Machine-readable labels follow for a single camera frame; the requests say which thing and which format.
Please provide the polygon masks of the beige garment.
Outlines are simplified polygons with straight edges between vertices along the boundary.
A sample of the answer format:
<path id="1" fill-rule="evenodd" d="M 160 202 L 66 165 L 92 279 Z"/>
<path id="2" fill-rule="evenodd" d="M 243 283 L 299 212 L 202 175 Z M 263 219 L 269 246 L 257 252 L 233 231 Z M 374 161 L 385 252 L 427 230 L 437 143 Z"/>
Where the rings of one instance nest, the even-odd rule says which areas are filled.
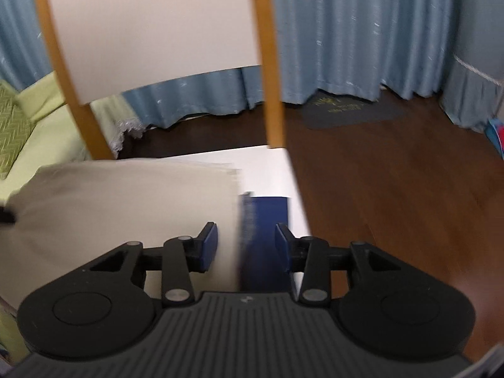
<path id="1" fill-rule="evenodd" d="M 218 249 L 196 291 L 238 288 L 239 173 L 224 165 L 167 160 L 46 166 L 6 206 L 1 228 L 1 300 L 12 308 L 35 289 L 125 242 L 159 247 L 213 222 Z"/>

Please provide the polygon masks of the blue folded garment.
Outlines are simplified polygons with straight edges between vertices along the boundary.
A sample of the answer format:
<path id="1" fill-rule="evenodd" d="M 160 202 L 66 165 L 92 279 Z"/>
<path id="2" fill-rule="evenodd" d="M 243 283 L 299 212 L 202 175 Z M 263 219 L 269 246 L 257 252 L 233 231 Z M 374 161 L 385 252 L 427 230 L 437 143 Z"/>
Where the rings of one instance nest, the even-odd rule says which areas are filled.
<path id="1" fill-rule="evenodd" d="M 276 225 L 288 223 L 288 199 L 245 193 L 241 200 L 239 290 L 245 293 L 290 291 L 290 275 L 283 271 L 275 247 Z"/>

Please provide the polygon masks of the green patterned cushion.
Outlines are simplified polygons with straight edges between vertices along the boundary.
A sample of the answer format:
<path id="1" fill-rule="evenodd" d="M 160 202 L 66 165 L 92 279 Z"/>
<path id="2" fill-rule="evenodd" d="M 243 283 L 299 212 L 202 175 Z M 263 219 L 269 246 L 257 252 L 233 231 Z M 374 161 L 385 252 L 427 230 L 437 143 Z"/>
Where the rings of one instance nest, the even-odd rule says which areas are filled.
<path id="1" fill-rule="evenodd" d="M 25 116 L 14 100 L 14 94 L 1 84 L 0 114 L 1 180 L 9 175 L 20 152 L 34 129 L 34 124 Z"/>

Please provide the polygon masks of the green covered sofa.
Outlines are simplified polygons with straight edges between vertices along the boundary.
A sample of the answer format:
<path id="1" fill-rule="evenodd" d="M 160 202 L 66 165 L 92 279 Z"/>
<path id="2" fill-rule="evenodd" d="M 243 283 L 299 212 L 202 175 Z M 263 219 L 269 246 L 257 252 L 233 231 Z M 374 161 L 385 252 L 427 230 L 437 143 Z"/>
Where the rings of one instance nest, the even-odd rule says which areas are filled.
<path id="1" fill-rule="evenodd" d="M 31 291 L 134 239 L 115 196 L 126 195 L 119 162 L 91 160 L 55 74 L 21 93 L 3 83 L 34 124 L 1 204 L 16 217 L 1 227 L 1 368 L 29 353 L 16 314 Z"/>

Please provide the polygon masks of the dark floor mat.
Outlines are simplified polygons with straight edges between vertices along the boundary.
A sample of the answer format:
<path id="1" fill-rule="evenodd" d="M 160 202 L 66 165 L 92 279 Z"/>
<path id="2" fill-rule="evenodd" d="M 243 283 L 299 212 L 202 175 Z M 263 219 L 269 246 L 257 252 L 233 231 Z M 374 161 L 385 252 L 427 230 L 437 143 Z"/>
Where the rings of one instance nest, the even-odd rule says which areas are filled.
<path id="1" fill-rule="evenodd" d="M 323 90 L 318 90 L 301 107 L 303 122 L 312 130 L 382 122 L 404 113 L 389 99 L 367 101 L 356 96 L 336 96 Z"/>

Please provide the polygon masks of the blue curtain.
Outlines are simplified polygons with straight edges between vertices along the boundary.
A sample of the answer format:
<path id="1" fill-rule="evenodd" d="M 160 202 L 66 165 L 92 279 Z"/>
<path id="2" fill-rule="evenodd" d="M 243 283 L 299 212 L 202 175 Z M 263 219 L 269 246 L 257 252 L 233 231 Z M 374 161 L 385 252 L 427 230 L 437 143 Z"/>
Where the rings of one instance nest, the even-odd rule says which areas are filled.
<path id="1" fill-rule="evenodd" d="M 282 100 L 317 89 L 375 100 L 430 96 L 456 125 L 482 130 L 503 103 L 503 0 L 274 0 Z M 33 0 L 1 0 L 1 79 L 24 89 L 51 72 Z M 262 101 L 258 67 L 125 92 L 146 125 L 238 113 Z"/>

